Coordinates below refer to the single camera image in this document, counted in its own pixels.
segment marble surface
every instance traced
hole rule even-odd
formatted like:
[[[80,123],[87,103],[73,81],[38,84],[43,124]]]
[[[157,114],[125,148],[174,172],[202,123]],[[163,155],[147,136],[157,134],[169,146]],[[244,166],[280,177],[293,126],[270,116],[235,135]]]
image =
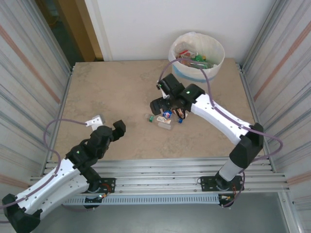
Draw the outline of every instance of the marble surface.
[[[77,63],[63,118],[84,122],[102,114],[110,127],[122,119],[125,136],[110,144],[103,158],[107,160],[228,156],[234,145],[199,116],[190,113],[171,131],[144,118],[151,113],[150,102],[161,96],[156,82],[167,63],[167,60]],[[218,104],[238,118],[254,122],[234,59],[225,59],[211,87]],[[73,146],[89,138],[90,133],[91,128],[62,122],[55,148],[64,157]]]

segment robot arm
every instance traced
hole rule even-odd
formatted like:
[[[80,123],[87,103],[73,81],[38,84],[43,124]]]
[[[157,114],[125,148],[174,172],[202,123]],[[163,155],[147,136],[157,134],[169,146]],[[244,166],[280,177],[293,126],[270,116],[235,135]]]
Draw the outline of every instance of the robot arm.
[[[8,194],[2,199],[2,204],[6,205],[25,198],[4,209],[5,216],[17,233],[31,232],[41,219],[70,197],[99,188],[101,177],[91,166],[103,158],[111,142],[124,136],[126,128],[119,120],[113,124],[115,130],[112,130],[103,125],[100,116],[87,121],[86,126],[93,129],[90,139],[83,140],[66,154],[57,173],[54,168],[29,189],[16,196]],[[54,178],[45,187],[27,198],[28,194],[43,185],[51,176]]]
[[[228,161],[215,176],[217,188],[219,190],[228,190],[235,176],[241,170],[246,169],[263,148],[263,136],[249,132],[219,114],[210,103],[208,94],[195,84],[190,84],[185,88],[172,74],[169,74],[159,81],[157,87],[161,90],[162,97],[150,103],[154,115],[174,108],[182,108],[193,112],[214,125],[235,145]],[[260,124],[256,123],[252,126],[238,119],[217,103],[215,103],[215,106],[241,125],[263,132]]]

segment gray floor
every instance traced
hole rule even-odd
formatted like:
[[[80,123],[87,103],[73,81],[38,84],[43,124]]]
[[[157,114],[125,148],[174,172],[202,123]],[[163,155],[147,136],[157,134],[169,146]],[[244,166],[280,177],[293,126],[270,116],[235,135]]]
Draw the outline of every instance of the gray floor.
[[[242,194],[231,210],[218,205],[100,206],[54,210],[34,233],[286,233],[276,193]]]

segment trash bin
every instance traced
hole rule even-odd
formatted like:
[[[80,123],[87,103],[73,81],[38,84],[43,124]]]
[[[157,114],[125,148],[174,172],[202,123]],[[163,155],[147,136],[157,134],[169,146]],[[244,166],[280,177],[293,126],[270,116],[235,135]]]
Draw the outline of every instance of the trash bin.
[[[176,59],[178,53],[176,53],[175,47],[182,42],[186,42],[190,46],[195,47],[199,55],[205,56],[208,61],[215,64],[215,66],[210,69],[203,69],[207,74],[208,80],[212,83],[225,58],[223,46],[216,39],[208,35],[195,32],[186,33],[178,37],[172,44],[169,51],[169,61]],[[207,92],[206,80],[201,70],[188,67],[180,62],[174,62],[172,74],[185,87],[194,83]]]

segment metal wall panel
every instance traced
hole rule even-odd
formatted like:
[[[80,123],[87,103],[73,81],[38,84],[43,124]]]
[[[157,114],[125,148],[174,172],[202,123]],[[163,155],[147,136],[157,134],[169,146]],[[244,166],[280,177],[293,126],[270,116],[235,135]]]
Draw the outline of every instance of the metal wall panel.
[[[69,64],[42,19],[33,0],[0,3],[1,197],[14,191],[7,188],[10,181],[21,188],[19,181],[40,175],[47,156],[43,131],[57,118],[70,77]]]
[[[284,172],[305,231],[311,231],[311,1],[285,1],[243,64],[260,123],[280,137],[272,157]],[[268,140],[270,151],[278,143]]]

